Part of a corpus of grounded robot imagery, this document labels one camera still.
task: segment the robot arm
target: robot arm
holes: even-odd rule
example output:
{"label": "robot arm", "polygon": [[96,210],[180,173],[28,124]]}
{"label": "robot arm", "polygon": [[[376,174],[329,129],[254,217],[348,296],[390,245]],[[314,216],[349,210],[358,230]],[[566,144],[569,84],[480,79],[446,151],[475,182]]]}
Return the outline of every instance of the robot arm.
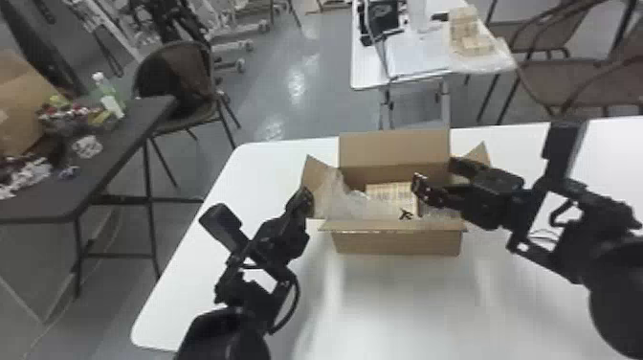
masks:
{"label": "robot arm", "polygon": [[[437,208],[451,208],[484,230],[499,227],[512,234],[507,250],[568,279],[590,292],[589,309],[601,336],[631,358],[643,358],[643,238],[632,208],[587,190],[568,178],[585,125],[552,124],[543,148],[544,175],[526,190],[524,180],[502,169],[488,168],[453,158],[449,171],[470,183],[432,187],[415,174],[412,191]],[[549,216],[549,225],[563,232],[552,250],[529,238],[529,231],[545,196],[553,192],[566,201]],[[582,215],[561,222],[558,217],[572,207]]]}

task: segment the open cardboard box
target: open cardboard box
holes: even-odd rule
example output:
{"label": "open cardboard box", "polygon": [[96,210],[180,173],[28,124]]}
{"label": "open cardboard box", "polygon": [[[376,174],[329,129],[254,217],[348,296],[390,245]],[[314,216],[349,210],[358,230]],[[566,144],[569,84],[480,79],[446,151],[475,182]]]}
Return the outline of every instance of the open cardboard box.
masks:
{"label": "open cardboard box", "polygon": [[[319,204],[323,181],[340,171],[352,190],[364,191],[366,184],[410,181],[415,172],[426,175],[436,186],[466,179],[448,172],[451,157],[449,129],[393,130],[342,134],[339,168],[308,156],[301,184]],[[484,144],[465,157],[490,165]],[[319,218],[315,210],[314,217]],[[464,221],[429,220],[327,220],[320,231],[328,232],[339,253],[386,255],[440,255],[460,253]]]}

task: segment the table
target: table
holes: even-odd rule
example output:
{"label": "table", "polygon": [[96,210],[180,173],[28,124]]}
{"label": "table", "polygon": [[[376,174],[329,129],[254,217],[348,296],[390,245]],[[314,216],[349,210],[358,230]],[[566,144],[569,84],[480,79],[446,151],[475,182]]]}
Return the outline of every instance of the table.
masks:
{"label": "table", "polygon": [[[485,141],[493,165],[530,186],[544,169],[546,130],[547,124],[455,129],[452,153]],[[627,200],[639,216],[640,176],[625,164],[637,164],[642,130],[643,117],[591,122],[572,173],[592,191]],[[132,342],[175,351],[191,320],[215,308],[213,287],[228,252],[197,222],[207,208],[226,203],[251,236],[282,212],[306,154],[336,165],[337,146],[337,138],[325,138],[239,147],[145,303]],[[561,202],[549,196],[534,228],[545,227]],[[316,231],[320,224],[308,221],[308,248],[291,263],[303,294],[291,322],[267,339],[273,359],[621,358],[593,329],[586,289],[510,255],[504,231],[470,226],[458,258],[351,256],[335,252]],[[264,286],[274,283],[249,274]]]}
{"label": "table", "polygon": [[[33,187],[21,190],[17,196],[0,201],[0,225],[11,224],[74,224],[77,261],[73,267],[76,278],[76,297],[80,295],[82,263],[89,258],[102,259],[151,259],[158,277],[161,271],[156,258],[153,202],[201,203],[196,198],[160,198],[151,193],[149,156],[146,141],[156,125],[167,119],[176,100],[171,96],[145,98],[131,101],[126,117],[110,133],[99,135],[103,150],[91,159],[77,159],[78,175],[69,180],[59,180],[52,175]],[[143,148],[144,196],[122,196],[103,193],[105,187],[118,174],[127,161]],[[80,217],[90,205],[139,205],[146,206],[150,232],[149,254],[90,253],[94,240],[83,246]]]}
{"label": "table", "polygon": [[[381,93],[380,102],[380,119],[379,128],[383,129],[384,124],[393,128],[392,111],[393,101],[391,100],[391,88],[399,87],[403,84],[410,84],[413,82],[432,82],[437,87],[437,99],[440,101],[441,121],[448,126],[451,123],[451,92],[449,83],[445,77],[452,74],[450,70],[450,61],[448,57],[449,44],[446,41],[448,35],[446,32],[449,30],[448,23],[444,23],[441,29],[431,31],[422,36],[431,43],[439,44],[439,46],[432,47],[432,61],[425,61],[427,57],[421,57],[415,54],[411,56],[416,58],[417,61],[425,61],[427,68],[422,74],[415,74],[412,76],[404,76],[389,80],[384,65],[377,54],[375,46],[363,46],[360,42],[360,23],[357,13],[357,6],[359,1],[353,1],[352,6],[352,24],[351,24],[351,62],[350,62],[350,87],[356,91],[364,91],[371,89],[378,89]],[[468,6],[465,0],[427,0],[426,13],[448,12],[450,9]],[[421,48],[416,38],[415,32],[410,28],[409,24],[404,24],[404,20],[408,18],[407,14],[400,15],[400,24],[404,29],[401,34],[396,34],[390,38],[390,41],[402,40],[401,48],[407,49],[405,54],[408,53],[409,48]],[[478,21],[478,27],[482,33],[489,33],[484,23]]]}

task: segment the table leg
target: table leg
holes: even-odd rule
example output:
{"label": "table leg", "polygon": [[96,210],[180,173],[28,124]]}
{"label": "table leg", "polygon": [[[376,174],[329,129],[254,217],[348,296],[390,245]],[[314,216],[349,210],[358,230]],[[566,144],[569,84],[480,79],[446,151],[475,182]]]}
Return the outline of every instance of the table leg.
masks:
{"label": "table leg", "polygon": [[156,278],[161,277],[161,267],[159,266],[159,259],[157,256],[156,249],[156,228],[154,225],[154,204],[152,202],[152,180],[149,174],[149,149],[147,148],[147,142],[143,145],[143,169],[144,169],[144,180],[145,180],[145,197],[147,203],[145,207],[147,209],[147,225],[149,227],[149,242],[151,247],[152,255],[152,265],[154,266],[154,273],[156,273]]}
{"label": "table leg", "polygon": [[386,101],[387,96],[386,96],[385,93],[386,93],[385,90],[380,89],[380,94],[381,94],[383,100],[380,101],[380,104],[379,104],[379,114],[378,114],[378,121],[377,121],[377,129],[378,130],[384,130],[384,110],[382,108],[383,108],[383,106],[386,105],[385,101]]}
{"label": "table leg", "polygon": [[382,101],[380,102],[380,117],[378,121],[378,130],[384,130],[384,117],[386,114],[388,128],[393,129],[393,101],[390,100],[390,87],[380,88],[382,94]]}
{"label": "table leg", "polygon": [[445,79],[440,81],[440,98],[442,123],[451,128],[451,91]]}
{"label": "table leg", "polygon": [[82,282],[82,263],[84,261],[85,251],[82,248],[82,237],[80,233],[80,219],[74,220],[74,241],[76,242],[76,265],[74,266],[75,290],[74,298],[80,297],[80,286]]}

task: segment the white table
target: white table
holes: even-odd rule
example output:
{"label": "white table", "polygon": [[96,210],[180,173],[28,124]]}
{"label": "white table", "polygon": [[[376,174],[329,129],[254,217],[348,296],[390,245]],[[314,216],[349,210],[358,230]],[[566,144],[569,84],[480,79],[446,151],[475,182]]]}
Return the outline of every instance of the white table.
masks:
{"label": "white table", "polygon": [[[449,12],[454,8],[468,6],[465,0],[427,0],[426,14],[431,15],[439,12]],[[380,106],[379,128],[384,128],[388,124],[394,128],[392,119],[391,90],[399,88],[402,85],[412,86],[414,82],[423,82],[426,86],[430,83],[438,95],[441,110],[441,122],[449,126],[451,123],[451,92],[449,83],[445,77],[452,74],[451,62],[448,56],[448,23],[443,23],[439,30],[430,31],[422,34],[424,42],[434,44],[429,51],[423,52],[418,49],[424,49],[426,46],[418,41],[416,32],[410,28],[409,24],[404,24],[404,19],[408,18],[407,14],[400,15],[400,26],[404,29],[401,34],[393,35],[388,42],[397,42],[402,44],[395,49],[404,50],[405,57],[412,57],[415,61],[426,64],[421,74],[402,76],[389,80],[384,64],[377,54],[375,46],[363,46],[360,41],[360,22],[357,13],[358,1],[353,1],[352,6],[352,24],[351,24],[351,61],[350,61],[350,87],[356,91],[378,89],[381,93],[382,100]],[[482,21],[478,21],[478,27],[482,33],[489,34]]]}
{"label": "white table", "polygon": [[[547,124],[456,129],[453,154],[485,141],[493,165],[523,176],[542,174]],[[643,214],[640,170],[643,117],[590,124],[573,176],[592,191],[624,199]],[[251,236],[280,214],[299,185],[306,154],[336,164],[337,139],[239,147],[133,326],[134,344],[178,349],[191,320],[213,309],[213,286],[228,252],[198,224],[224,202]],[[547,199],[553,210],[560,199]],[[546,218],[539,218],[537,228]],[[303,295],[284,330],[269,337],[273,359],[619,359],[593,329],[587,291],[510,255],[504,231],[470,227],[458,258],[336,254],[331,239],[308,222],[311,236],[291,267]],[[258,277],[267,284],[267,277]]]}

